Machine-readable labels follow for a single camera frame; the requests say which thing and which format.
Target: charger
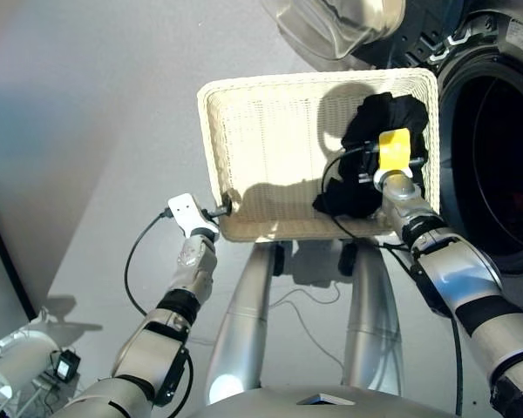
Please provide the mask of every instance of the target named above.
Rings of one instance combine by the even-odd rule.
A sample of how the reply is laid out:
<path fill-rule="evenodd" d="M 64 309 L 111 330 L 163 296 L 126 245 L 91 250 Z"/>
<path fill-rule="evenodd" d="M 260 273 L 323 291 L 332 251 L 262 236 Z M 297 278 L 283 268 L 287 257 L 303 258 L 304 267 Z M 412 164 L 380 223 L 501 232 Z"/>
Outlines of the charger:
<path fill-rule="evenodd" d="M 54 375 L 64 383 L 69 382 L 76 375 L 81 358 L 70 350 L 65 350 L 60 353 L 56 366 L 54 367 Z"/>

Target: wicker basket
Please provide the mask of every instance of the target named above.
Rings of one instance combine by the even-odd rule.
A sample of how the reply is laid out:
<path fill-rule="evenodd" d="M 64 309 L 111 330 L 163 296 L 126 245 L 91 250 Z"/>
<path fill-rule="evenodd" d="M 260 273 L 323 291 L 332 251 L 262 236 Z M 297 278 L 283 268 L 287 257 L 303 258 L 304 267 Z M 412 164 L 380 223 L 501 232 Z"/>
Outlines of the wicker basket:
<path fill-rule="evenodd" d="M 342 152 L 341 137 L 357 107 L 367 96 L 385 91 L 412 94 L 426 105 L 425 197 L 439 210 L 438 89 L 431 72 L 395 69 L 221 80 L 200 90 L 198 106 L 213 195 L 218 204 L 224 193 L 233 201 L 233 214 L 221 219 L 223 236 L 230 241 L 346 237 L 312 202 L 324 168 Z M 356 236 L 391 232 L 380 211 L 368 219 L 339 220 Z"/>

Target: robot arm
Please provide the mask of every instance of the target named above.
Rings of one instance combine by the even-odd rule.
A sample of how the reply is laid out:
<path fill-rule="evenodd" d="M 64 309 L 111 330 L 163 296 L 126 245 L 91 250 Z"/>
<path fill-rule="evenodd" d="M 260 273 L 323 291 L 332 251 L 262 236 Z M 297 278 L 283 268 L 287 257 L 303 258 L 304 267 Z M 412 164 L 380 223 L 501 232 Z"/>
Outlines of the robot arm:
<path fill-rule="evenodd" d="M 168 207 L 186 237 L 173 284 L 120 350 L 112 377 L 90 386 L 55 418 L 143 418 L 173 399 L 189 358 L 190 328 L 211 294 L 219 228 L 190 194 L 170 199 Z"/>
<path fill-rule="evenodd" d="M 447 227 L 404 173 L 382 177 L 383 209 L 411 249 L 412 278 L 436 313 L 457 318 L 486 371 L 491 404 L 523 417 L 523 311 L 500 291 L 496 266 Z"/>

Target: black cloth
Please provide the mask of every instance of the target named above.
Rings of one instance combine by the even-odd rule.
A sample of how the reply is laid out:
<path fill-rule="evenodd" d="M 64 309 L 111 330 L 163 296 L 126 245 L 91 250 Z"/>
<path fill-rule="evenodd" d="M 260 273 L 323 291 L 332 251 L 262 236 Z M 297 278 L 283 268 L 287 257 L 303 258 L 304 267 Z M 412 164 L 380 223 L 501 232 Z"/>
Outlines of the black cloth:
<path fill-rule="evenodd" d="M 377 149 L 380 133 L 400 128 L 407 128 L 411 133 L 413 180 L 424 192 L 421 168 L 428 153 L 422 132 L 427 124 L 425 105 L 411 95 L 397 98 L 391 93 L 368 96 L 358 106 L 357 115 L 349 123 L 341 145 L 345 151 L 359 146 L 369 151 L 341 158 L 338 172 L 342 180 L 330 179 L 324 193 L 325 202 L 320 194 L 312 206 L 332 216 L 346 214 L 352 218 L 366 218 L 375 212 L 382 204 L 382 193 L 376 190 L 373 182 L 359 183 L 359 174 L 373 177 L 378 168 L 378 152 L 373 150 Z"/>

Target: floor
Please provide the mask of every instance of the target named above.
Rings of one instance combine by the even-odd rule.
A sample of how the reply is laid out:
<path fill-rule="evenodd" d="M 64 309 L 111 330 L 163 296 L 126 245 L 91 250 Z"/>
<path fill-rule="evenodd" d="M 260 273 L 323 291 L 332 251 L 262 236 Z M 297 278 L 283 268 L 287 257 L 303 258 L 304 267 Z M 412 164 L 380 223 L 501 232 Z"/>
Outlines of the floor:
<path fill-rule="evenodd" d="M 172 196 L 192 192 L 212 205 L 197 90 L 220 78 L 301 71 L 311 69 L 257 2 L 0 2 L 0 226 L 31 298 L 77 334 L 81 388 L 109 374 L 140 322 L 122 287 L 135 237 Z M 169 285 L 181 243 L 178 227 L 164 221 L 136 252 L 130 281 L 145 307 Z M 213 294 L 189 344 L 196 373 L 182 416 L 203 405 L 211 343 L 249 250 L 217 245 Z M 338 276 L 336 257 L 312 259 L 320 275 L 301 282 L 328 300 L 335 289 L 319 287 L 321 275 L 338 280 L 337 303 L 291 299 L 314 337 L 342 358 L 350 284 Z M 450 324 L 429 312 L 412 281 L 384 257 L 404 338 L 405 396 L 453 411 Z M 275 278 L 272 300 L 296 288 L 295 279 Z M 497 416 L 465 342 L 464 367 L 465 416 Z M 340 375 L 294 310 L 271 311 L 264 385 L 335 384 Z"/>

